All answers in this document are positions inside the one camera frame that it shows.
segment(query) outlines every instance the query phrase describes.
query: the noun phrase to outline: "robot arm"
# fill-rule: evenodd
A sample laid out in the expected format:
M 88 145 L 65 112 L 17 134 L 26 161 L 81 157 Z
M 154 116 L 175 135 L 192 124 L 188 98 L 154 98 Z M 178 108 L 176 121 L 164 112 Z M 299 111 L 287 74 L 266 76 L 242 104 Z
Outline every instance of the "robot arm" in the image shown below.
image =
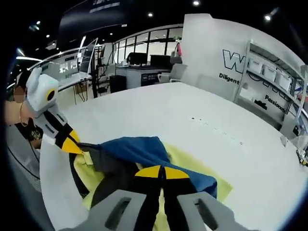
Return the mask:
M 47 74 L 41 74 L 42 68 L 35 68 L 27 81 L 25 104 L 34 115 L 34 122 L 44 135 L 54 139 L 55 144 L 64 152 L 82 154 L 76 145 L 80 142 L 76 132 L 69 126 L 65 116 L 56 104 L 59 82 Z

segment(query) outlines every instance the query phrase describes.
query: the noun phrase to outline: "white table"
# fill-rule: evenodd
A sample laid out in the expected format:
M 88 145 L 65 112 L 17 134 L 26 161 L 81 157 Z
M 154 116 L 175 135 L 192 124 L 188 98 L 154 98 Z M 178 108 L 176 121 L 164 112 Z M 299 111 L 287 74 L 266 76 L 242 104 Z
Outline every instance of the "white table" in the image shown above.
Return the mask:
M 78 72 L 73 74 L 69 78 L 65 78 L 59 81 L 59 89 L 58 91 L 63 91 L 69 87 L 72 87 L 78 83 L 85 82 L 87 80 L 92 79 L 92 76 L 87 75 L 86 73 Z
M 83 142 L 158 136 L 188 151 L 234 187 L 224 204 L 249 229 L 277 230 L 307 187 L 308 173 L 296 148 L 290 142 L 284 147 L 277 130 L 232 102 L 183 83 L 106 95 L 65 115 Z M 47 146 L 43 141 L 40 157 L 46 209 L 56 229 L 77 225 L 87 211 L 72 182 L 68 156 Z

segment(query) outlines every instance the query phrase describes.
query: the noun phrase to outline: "white box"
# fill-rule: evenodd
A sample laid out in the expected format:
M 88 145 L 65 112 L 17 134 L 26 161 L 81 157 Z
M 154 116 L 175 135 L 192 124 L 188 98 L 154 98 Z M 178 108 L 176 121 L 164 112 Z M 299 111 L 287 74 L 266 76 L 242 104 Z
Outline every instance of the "white box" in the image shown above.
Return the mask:
M 248 61 L 249 70 L 261 73 L 262 65 L 263 64 L 261 62 L 253 60 L 252 58 L 249 58 L 249 61 Z
M 285 76 L 283 73 L 277 72 L 275 82 L 278 83 L 279 86 L 281 86 L 286 91 L 289 91 L 291 80 L 288 76 Z
M 274 82 L 276 75 L 277 75 L 277 71 L 269 66 L 263 65 L 263 75 L 268 80 L 271 80 Z

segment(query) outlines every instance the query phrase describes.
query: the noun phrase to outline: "computer monitor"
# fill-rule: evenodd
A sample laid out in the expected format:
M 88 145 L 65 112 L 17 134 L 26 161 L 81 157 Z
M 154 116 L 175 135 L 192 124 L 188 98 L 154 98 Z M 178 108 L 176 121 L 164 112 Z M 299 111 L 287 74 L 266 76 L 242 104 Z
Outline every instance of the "computer monitor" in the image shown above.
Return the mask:
M 137 52 L 132 52 L 128 55 L 127 57 L 127 62 L 130 65 L 141 65 L 141 64 L 147 64 L 148 62 L 148 56 L 146 53 L 137 53 Z
M 170 56 L 152 54 L 150 66 L 154 68 L 171 69 L 172 65 L 170 63 Z
M 95 39 L 93 42 L 91 42 L 85 49 L 85 52 L 82 56 L 82 61 L 80 65 L 80 72 L 85 72 L 87 74 L 90 73 L 91 69 L 91 61 L 94 54 L 95 46 L 98 39 Z

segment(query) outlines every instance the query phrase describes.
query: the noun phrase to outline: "chair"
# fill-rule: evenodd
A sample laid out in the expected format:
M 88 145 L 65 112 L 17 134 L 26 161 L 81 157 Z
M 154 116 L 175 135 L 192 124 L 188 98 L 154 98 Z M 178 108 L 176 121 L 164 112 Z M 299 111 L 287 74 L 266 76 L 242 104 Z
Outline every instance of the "chair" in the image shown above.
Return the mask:
M 187 65 L 174 64 L 170 73 L 158 74 L 159 83 L 180 82 Z

